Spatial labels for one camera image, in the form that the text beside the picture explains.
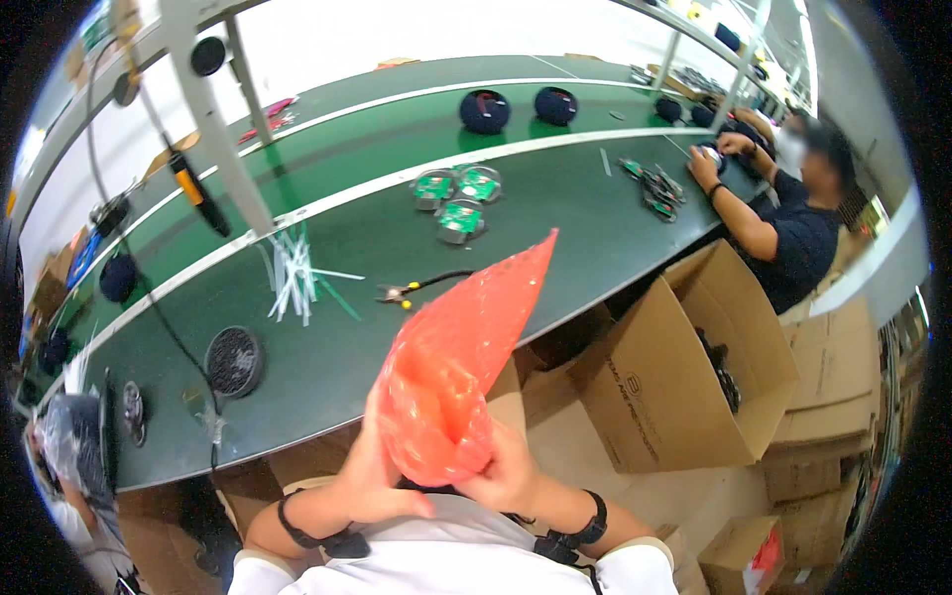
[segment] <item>wall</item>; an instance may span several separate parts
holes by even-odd
[[[147,20],[155,0],[144,1]],[[263,105],[307,89],[373,70],[397,56],[423,60],[487,54],[592,54],[610,62],[647,64],[664,55],[670,30],[650,17],[609,0],[519,0],[505,18],[487,24],[463,0],[389,0],[326,3],[270,0],[238,15],[238,26],[255,88]],[[224,26],[203,36],[225,37]],[[676,66],[691,65],[728,87],[736,70],[697,42],[684,38]],[[62,83],[61,72],[51,74]],[[177,139],[194,121],[168,57],[145,73],[146,87],[163,124]],[[248,106],[230,69],[211,77],[227,122],[248,116]],[[46,98],[42,111],[57,104]],[[110,194],[128,188],[162,149],[140,102],[110,104],[94,120],[96,152]],[[21,234],[26,295],[47,253],[63,246],[99,202],[92,181],[86,137],[69,148],[37,197]]]
[[[849,137],[891,214],[913,184],[913,176],[879,75],[834,7],[818,1],[811,3],[809,11],[821,109]]]
[[[913,187],[883,235],[833,287],[817,298],[810,315],[823,314],[863,295],[873,322],[881,327],[905,306],[928,273],[925,219],[919,191]]]

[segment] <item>pliers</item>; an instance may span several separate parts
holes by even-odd
[[[378,285],[377,288],[384,293],[384,296],[378,297],[377,301],[381,304],[400,304],[401,308],[404,310],[409,310],[413,307],[413,304],[406,298],[408,293],[412,293],[417,289],[431,286],[434,283],[439,283],[446,279],[452,279],[453,277],[468,277],[474,272],[476,271],[469,268],[461,268],[459,270],[445,272],[430,279],[426,279],[425,281],[413,281],[406,284],[405,286]]]

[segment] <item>person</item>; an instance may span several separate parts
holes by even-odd
[[[27,460],[37,491],[63,538],[96,583],[109,595],[152,593],[126,550],[114,508],[102,508],[84,496],[80,486],[49,463],[44,452],[47,437],[42,419],[27,424],[25,438]]]
[[[803,162],[804,144],[807,126],[817,122],[801,108],[791,109],[779,127],[770,124],[766,116],[751,108],[734,109],[734,118],[743,122],[770,143],[776,155],[777,167],[788,175],[802,180],[800,166]]]
[[[706,151],[691,148],[688,168],[724,220],[731,244],[750,267],[778,314],[797,305],[829,271],[837,249],[837,206],[855,180],[849,144],[834,128],[808,127],[803,181],[782,171],[742,134],[718,137],[722,155],[745,154],[777,191],[780,205],[755,212],[718,179],[717,165]]]
[[[605,593],[677,593],[670,550],[650,527],[612,503],[606,503],[604,533],[580,547],[596,560],[594,582],[576,568],[533,553],[536,538],[501,513],[574,534],[592,522],[598,508],[589,493],[540,473],[523,435],[495,419],[489,465],[455,484],[456,493],[394,488],[400,473],[378,428],[380,397],[375,386],[367,396],[361,432],[330,484],[294,492],[283,501],[290,530],[323,539],[350,527],[369,551],[306,568],[308,549],[282,524],[280,503],[272,504],[251,522],[245,549],[235,557],[228,595],[582,595],[597,592],[596,586]]]

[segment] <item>watch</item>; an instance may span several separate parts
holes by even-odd
[[[321,539],[315,539],[296,526],[292,526],[288,522],[288,517],[285,516],[285,504],[288,498],[303,490],[303,487],[298,487],[278,501],[278,521],[295,544],[304,549],[316,549],[319,545],[323,545],[330,558],[366,558],[370,555],[367,539],[360,533],[351,532],[348,526]]]

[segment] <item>green workbench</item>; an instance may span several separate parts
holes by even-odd
[[[524,63],[525,72],[516,68],[502,72],[515,63],[513,58],[528,61]],[[463,78],[568,76],[526,56],[458,60],[471,61],[477,69],[490,59],[498,64]],[[627,77],[627,67],[620,65],[545,59],[584,78]],[[400,81],[414,73],[414,68],[428,68],[426,65],[437,65],[448,76],[458,70],[441,64],[449,62],[407,65],[353,78],[373,81],[384,80],[373,77],[389,77]],[[592,68],[592,74],[581,72],[573,66],[576,64]],[[538,72],[539,67],[549,71]],[[454,82],[459,81],[431,81],[429,86]],[[393,83],[383,96],[419,89],[422,84],[420,80],[405,83],[406,88]],[[505,135],[480,137],[462,132],[456,109],[465,91],[454,90],[335,118],[244,158],[272,212],[279,215],[395,171],[477,149],[580,132],[642,129],[640,132],[649,134],[590,142],[566,137],[574,144],[516,152],[488,161],[503,175],[506,196],[486,209],[490,231],[465,247],[437,240],[432,217],[413,208],[406,183],[357,197],[306,219],[315,267],[367,277],[365,281],[328,278],[357,310],[361,322],[326,295],[311,306],[308,327],[303,327],[293,312],[281,323],[268,318],[274,293],[256,246],[240,249],[193,276],[173,279],[247,230],[216,174],[206,184],[212,195],[222,199],[223,209],[235,227],[231,238],[213,234],[184,199],[157,209],[129,235],[129,243],[151,282],[159,286],[173,280],[174,290],[161,299],[159,307],[199,359],[204,357],[212,337],[228,326],[249,328],[264,346],[266,363],[260,386],[224,408],[228,424],[219,466],[306,440],[361,415],[367,390],[407,317],[399,307],[374,301],[378,284],[401,285],[449,269],[483,268],[539,242],[551,228],[559,228],[545,287],[523,335],[525,342],[647,275],[718,225],[716,214],[684,168],[687,148],[709,135],[664,135],[667,124],[652,115],[656,93],[565,83],[562,86],[578,96],[580,112],[570,127],[561,129],[533,118],[531,102],[539,86],[493,86],[513,105]],[[369,93],[375,87],[367,82],[366,89]],[[304,114],[312,105],[307,101],[311,92],[317,91],[302,93],[298,123],[318,113]],[[356,92],[340,98],[339,104],[331,105],[331,97],[337,95],[326,97],[327,105],[322,103],[324,100],[313,105],[320,104],[327,113],[360,103]],[[362,97],[366,97],[364,101],[372,99],[368,94]],[[611,110],[624,113],[625,120],[609,116]],[[232,128],[237,138],[245,127]],[[610,176],[606,175],[601,149],[608,157]],[[200,151],[192,151],[191,156],[197,169],[208,166],[201,161]],[[622,156],[647,166],[658,163],[684,185],[688,202],[677,222],[665,223],[644,207],[636,183],[617,165]],[[736,164],[729,164],[723,179],[745,200],[753,197],[754,183]],[[171,180],[160,172],[136,196],[140,201],[137,212],[145,212],[173,190]],[[262,246],[270,255],[270,245],[265,242]],[[72,330],[73,340],[79,345],[92,336],[94,327],[97,332],[109,328],[109,323],[134,302],[134,298],[123,306],[106,302],[93,289],[97,279],[98,269],[77,291],[77,295],[89,297],[89,306],[77,316]],[[431,300],[446,287],[442,284],[424,289],[414,301]],[[152,309],[109,332],[113,334],[89,358],[88,384],[101,387],[106,367],[120,389],[125,381],[134,380],[146,400],[149,423],[148,438],[141,448],[135,448],[124,437],[117,438],[118,488],[151,486],[208,472],[209,437],[182,401],[184,392],[203,387],[200,375],[174,347]],[[122,427],[118,408],[114,417],[115,426]]]

